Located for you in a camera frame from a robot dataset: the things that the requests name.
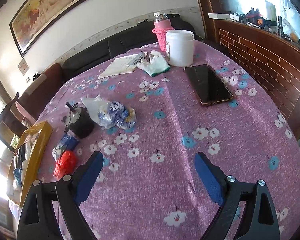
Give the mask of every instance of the pink thermos bottle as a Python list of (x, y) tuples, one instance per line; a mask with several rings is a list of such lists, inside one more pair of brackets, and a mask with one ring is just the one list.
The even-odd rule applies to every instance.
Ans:
[(164, 30), (164, 29), (170, 29), (171, 28), (171, 22), (168, 19), (168, 17), (165, 15), (164, 12), (156, 12), (154, 14), (154, 27), (157, 30)]

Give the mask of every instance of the white plastic jar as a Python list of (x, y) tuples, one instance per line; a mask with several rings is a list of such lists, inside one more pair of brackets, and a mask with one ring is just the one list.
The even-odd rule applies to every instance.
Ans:
[(176, 67), (193, 63), (194, 34), (190, 31), (171, 30), (166, 35), (167, 62)]

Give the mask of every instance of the wooden chair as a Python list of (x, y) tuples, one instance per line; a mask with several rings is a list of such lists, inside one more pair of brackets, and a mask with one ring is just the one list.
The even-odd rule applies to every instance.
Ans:
[[(19, 93), (16, 94), (15, 98), (11, 100), (5, 108), (2, 110), (0, 114), (0, 126), (5, 125), (7, 126), (14, 134), (16, 134), (19, 138), (21, 138), (23, 132), (27, 129), (21, 121), (13, 114), (11, 111), (11, 107), (18, 101)], [(7, 142), (0, 133), (0, 140), (5, 144), (5, 146), (15, 152), (15, 149)]]

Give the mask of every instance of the white wall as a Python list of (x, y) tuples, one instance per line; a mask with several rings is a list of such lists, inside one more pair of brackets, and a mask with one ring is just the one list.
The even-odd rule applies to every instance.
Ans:
[(76, 44), (124, 20), (165, 8), (197, 7), (197, 0), (87, 0), (52, 25), (29, 49), (25, 76), (9, 23), (25, 0), (8, 0), (0, 9), (0, 79), (10, 96), (22, 93), (27, 77), (41, 72)]

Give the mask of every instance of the tablecloth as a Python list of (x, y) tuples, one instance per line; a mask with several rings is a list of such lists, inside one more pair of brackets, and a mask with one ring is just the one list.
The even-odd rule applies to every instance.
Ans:
[[(158, 44), (132, 49), (160, 50)], [(99, 239), (200, 239), (218, 205), (213, 203), (194, 168), (203, 151), (226, 175), (244, 182), (266, 181), (276, 208), (281, 239), (300, 224), (300, 149), (286, 120), (268, 94), (239, 65), (221, 52), (195, 41), (194, 64), (209, 64), (234, 94), (231, 102), (202, 107), (183, 68), (150, 77), (134, 73), (98, 80), (113, 60), (69, 80), (46, 106), (38, 122), (54, 131), (38, 179), (55, 181), (52, 149), (64, 133), (65, 104), (101, 95), (133, 107), (137, 123), (130, 130), (104, 130), (76, 147), (78, 165), (95, 150), (104, 167), (88, 199), (80, 205)], [(227, 239), (238, 227), (240, 203)], [(70, 239), (58, 206), (65, 239)]]

